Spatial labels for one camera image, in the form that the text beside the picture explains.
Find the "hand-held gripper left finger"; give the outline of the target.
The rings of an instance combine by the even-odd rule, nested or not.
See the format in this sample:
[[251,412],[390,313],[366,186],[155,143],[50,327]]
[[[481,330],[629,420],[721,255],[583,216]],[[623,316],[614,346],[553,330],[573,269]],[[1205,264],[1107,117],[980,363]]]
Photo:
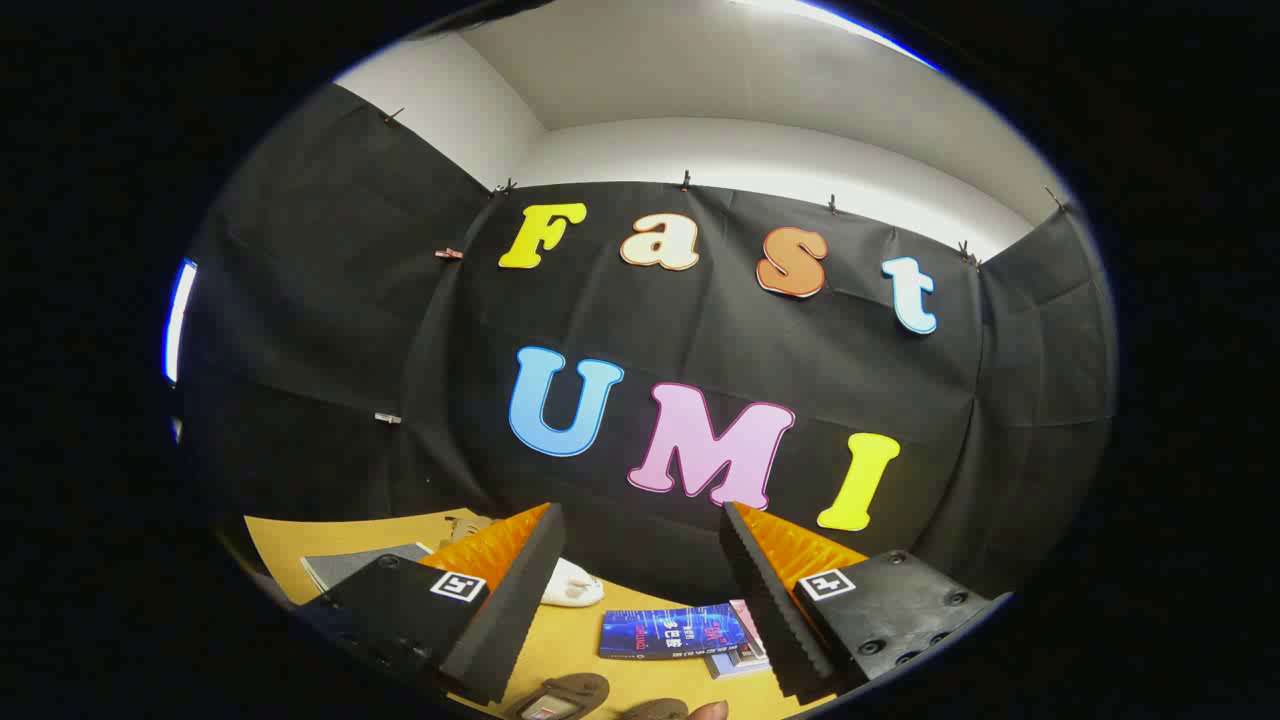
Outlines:
[[541,503],[419,561],[380,553],[297,614],[375,673],[477,705],[503,698],[564,548]]

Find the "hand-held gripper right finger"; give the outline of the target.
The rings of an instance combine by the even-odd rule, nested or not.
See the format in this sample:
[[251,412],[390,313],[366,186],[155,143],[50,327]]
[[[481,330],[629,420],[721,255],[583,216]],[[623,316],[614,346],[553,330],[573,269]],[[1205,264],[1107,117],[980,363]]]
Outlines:
[[986,597],[905,550],[865,556],[730,502],[719,542],[781,692],[801,705],[895,682],[987,624]]

